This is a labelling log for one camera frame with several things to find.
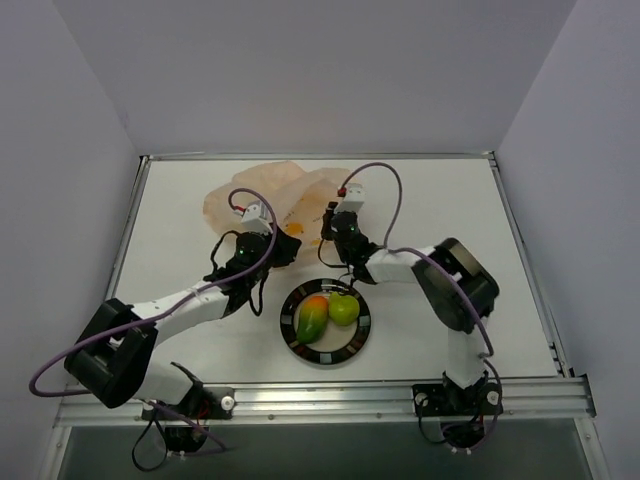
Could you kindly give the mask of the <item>fake green apple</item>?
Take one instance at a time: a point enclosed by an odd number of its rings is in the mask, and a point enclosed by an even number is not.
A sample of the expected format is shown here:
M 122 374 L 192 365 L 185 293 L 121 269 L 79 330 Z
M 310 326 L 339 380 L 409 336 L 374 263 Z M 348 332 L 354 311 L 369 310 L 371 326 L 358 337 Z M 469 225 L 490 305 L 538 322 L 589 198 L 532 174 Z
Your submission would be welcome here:
M 338 326 L 349 326 L 360 314 L 359 301 L 352 295 L 332 292 L 328 299 L 329 317 Z

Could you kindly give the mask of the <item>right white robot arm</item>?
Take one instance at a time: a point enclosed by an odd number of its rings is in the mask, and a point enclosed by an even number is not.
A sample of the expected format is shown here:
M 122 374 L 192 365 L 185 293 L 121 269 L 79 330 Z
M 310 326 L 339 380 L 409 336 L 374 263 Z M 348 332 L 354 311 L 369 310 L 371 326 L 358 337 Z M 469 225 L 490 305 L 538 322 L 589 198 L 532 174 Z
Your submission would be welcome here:
M 455 238 L 423 249 L 390 250 L 371 242 L 358 225 L 358 208 L 332 201 L 322 217 L 321 238 L 330 241 L 355 280 L 370 285 L 416 284 L 448 328 L 444 400 L 455 412 L 480 400 L 477 382 L 494 354 L 485 319 L 499 296 L 496 280 Z

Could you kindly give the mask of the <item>fake mango orange green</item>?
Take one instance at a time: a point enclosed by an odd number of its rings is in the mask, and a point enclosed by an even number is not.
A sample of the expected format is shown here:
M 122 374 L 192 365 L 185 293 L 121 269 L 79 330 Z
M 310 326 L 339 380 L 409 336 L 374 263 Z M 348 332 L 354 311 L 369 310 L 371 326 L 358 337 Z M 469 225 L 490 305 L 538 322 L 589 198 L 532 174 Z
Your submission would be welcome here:
M 300 307 L 296 338 L 301 344 L 318 341 L 324 334 L 329 319 L 328 299 L 324 296 L 309 297 Z

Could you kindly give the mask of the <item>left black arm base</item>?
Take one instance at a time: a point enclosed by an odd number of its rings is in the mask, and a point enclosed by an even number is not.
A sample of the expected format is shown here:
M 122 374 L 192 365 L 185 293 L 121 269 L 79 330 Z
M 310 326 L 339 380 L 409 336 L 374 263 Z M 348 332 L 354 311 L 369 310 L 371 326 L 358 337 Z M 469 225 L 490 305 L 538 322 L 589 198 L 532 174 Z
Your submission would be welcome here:
M 159 433 L 168 453 L 196 457 L 226 453 L 230 447 L 207 425 L 209 420 L 230 420 L 235 400 L 229 393 L 192 389 L 177 405 L 145 400 L 141 419 Z

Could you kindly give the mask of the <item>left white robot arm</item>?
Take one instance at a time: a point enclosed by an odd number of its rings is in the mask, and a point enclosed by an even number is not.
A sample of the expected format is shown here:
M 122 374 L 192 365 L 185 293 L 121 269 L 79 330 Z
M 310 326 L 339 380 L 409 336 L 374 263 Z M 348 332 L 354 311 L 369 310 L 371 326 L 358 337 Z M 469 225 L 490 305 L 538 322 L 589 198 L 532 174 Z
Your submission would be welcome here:
M 205 395 L 202 382 L 176 362 L 154 361 L 155 348 L 244 305 L 259 315 L 263 303 L 252 299 L 252 291 L 263 289 L 271 269 L 294 262 L 300 247 L 282 230 L 240 233 L 226 264 L 192 287 L 144 303 L 103 302 L 78 338 L 78 350 L 66 356 L 65 370 L 109 409 L 132 399 L 155 400 L 179 419 L 194 417 Z

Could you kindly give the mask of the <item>orange translucent plastic bag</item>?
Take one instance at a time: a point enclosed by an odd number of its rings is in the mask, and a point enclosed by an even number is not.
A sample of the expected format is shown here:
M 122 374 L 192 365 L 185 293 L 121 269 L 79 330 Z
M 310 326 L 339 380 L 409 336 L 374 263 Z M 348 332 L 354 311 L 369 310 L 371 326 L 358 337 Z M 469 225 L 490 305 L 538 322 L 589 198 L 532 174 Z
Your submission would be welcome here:
M 229 193 L 236 188 L 254 190 L 273 207 L 284 233 L 301 241 L 295 264 L 311 266 L 318 262 L 322 216 L 349 174 L 348 169 L 332 167 L 306 171 L 293 161 L 262 163 L 235 174 L 230 182 L 209 192 L 204 198 L 203 216 L 212 230 L 224 233 L 238 225 L 238 217 L 228 204 Z

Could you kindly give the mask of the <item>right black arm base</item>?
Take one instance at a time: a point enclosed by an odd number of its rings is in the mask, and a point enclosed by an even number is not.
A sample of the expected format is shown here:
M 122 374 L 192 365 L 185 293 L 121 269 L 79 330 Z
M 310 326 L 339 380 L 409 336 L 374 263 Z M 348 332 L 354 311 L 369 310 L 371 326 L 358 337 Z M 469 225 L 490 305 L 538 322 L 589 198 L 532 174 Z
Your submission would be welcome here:
M 504 412 L 501 383 L 486 379 L 465 389 L 448 380 L 414 384 L 412 395 L 422 438 L 452 453 L 471 455 L 478 450 Z

